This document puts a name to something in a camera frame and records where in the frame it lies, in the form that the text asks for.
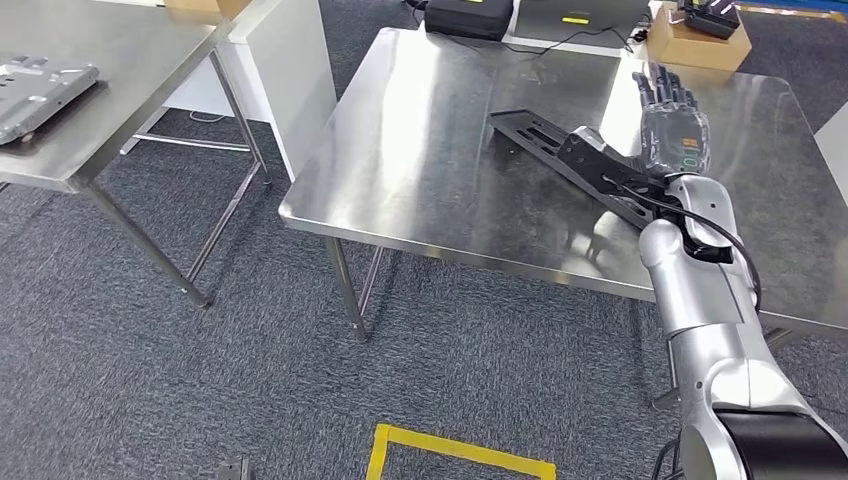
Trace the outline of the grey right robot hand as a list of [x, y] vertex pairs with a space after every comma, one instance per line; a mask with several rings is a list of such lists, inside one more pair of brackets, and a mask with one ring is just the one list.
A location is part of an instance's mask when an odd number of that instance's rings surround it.
[[642, 170], [656, 178], [705, 172], [710, 162], [709, 122], [692, 91], [676, 73], [656, 63], [632, 78], [642, 108]]

